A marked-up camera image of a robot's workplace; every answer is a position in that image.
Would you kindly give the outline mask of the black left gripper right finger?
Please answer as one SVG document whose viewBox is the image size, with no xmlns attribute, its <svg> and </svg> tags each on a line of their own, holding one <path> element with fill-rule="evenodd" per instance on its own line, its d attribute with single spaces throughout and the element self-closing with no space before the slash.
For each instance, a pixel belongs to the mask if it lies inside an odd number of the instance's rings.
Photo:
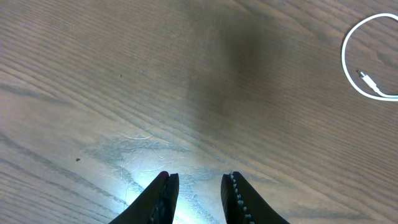
<svg viewBox="0 0 398 224">
<path fill-rule="evenodd" d="M 239 172 L 223 175 L 221 201 L 227 224 L 289 224 Z"/>
</svg>

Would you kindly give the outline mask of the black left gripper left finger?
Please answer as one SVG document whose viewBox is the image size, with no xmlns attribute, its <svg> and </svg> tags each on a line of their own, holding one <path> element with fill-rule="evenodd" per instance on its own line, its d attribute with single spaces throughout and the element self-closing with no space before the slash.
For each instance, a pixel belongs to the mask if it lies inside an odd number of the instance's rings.
<svg viewBox="0 0 398 224">
<path fill-rule="evenodd" d="M 109 224 L 172 224 L 179 193 L 178 174 L 162 171 Z"/>
</svg>

